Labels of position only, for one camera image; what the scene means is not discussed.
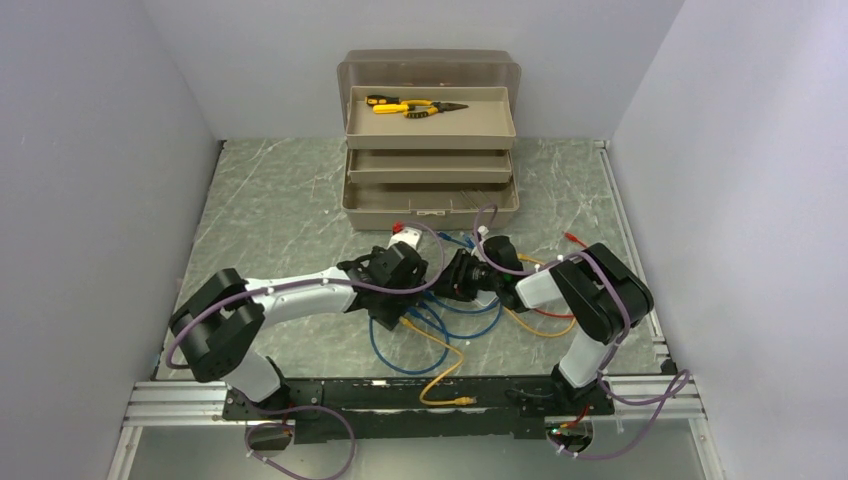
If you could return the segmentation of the blue ethernet cable long loop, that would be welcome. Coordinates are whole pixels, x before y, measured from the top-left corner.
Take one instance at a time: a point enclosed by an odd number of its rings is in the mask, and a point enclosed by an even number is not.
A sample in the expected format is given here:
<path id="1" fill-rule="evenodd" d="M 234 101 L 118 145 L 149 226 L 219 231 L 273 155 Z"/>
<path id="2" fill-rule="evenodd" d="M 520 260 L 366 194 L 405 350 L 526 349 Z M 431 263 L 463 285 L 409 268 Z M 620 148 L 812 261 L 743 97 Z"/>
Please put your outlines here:
<path id="1" fill-rule="evenodd" d="M 394 373 L 408 376 L 435 374 L 450 355 L 446 347 L 407 327 L 399 325 L 389 331 L 372 317 L 368 321 L 371 349 L 377 360 Z"/>

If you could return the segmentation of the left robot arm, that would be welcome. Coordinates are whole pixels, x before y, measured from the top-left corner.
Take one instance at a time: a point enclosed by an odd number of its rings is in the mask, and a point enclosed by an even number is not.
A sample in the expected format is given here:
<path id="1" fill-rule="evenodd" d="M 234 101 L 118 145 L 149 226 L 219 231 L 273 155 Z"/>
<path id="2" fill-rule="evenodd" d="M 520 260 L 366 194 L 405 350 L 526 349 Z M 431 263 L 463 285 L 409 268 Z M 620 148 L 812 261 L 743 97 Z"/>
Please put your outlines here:
<path id="1" fill-rule="evenodd" d="M 281 369 L 254 348 L 259 332 L 282 322 L 364 310 L 387 329 L 417 300 L 428 263 L 405 242 L 325 270 L 283 279 L 248 279 L 226 268 L 209 278 L 169 320 L 166 364 L 199 383 L 223 381 L 264 420 L 279 417 L 290 387 Z"/>

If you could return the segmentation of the black network switch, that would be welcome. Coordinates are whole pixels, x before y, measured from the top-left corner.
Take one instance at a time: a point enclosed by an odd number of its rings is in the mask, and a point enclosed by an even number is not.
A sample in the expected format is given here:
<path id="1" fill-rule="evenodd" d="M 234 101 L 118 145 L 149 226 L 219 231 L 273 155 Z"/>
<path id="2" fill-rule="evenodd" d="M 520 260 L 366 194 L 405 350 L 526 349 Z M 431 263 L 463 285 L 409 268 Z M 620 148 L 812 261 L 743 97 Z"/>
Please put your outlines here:
<path id="1" fill-rule="evenodd" d="M 408 310 L 416 306 L 418 300 L 415 298 L 400 300 L 383 299 L 367 308 L 369 317 L 375 320 L 387 331 L 393 331 L 400 323 Z"/>

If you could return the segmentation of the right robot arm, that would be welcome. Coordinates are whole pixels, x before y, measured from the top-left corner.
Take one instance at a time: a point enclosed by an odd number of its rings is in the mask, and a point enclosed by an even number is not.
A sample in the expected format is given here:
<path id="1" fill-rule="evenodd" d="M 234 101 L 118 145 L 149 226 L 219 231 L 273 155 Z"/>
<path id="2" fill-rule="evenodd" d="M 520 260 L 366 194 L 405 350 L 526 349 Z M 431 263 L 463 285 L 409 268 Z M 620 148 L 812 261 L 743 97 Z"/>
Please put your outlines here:
<path id="1" fill-rule="evenodd" d="M 601 243 L 528 270 L 507 236 L 479 242 L 475 253 L 458 250 L 432 287 L 435 295 L 470 302 L 482 291 L 524 312 L 557 300 L 569 307 L 577 332 L 553 367 L 551 401 L 574 415 L 585 407 L 623 340 L 654 309 L 647 285 Z"/>

